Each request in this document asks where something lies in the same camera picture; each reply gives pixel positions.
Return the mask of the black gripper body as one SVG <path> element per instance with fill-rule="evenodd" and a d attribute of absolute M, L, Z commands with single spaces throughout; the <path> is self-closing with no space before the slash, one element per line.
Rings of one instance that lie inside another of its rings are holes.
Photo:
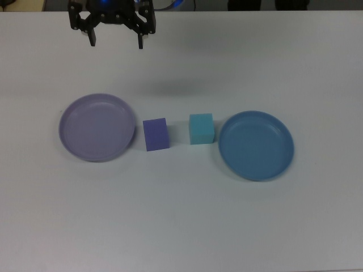
<path fill-rule="evenodd" d="M 136 25 L 136 9 L 134 5 L 86 5 L 90 13 L 86 22 L 91 26 L 104 24 Z"/>

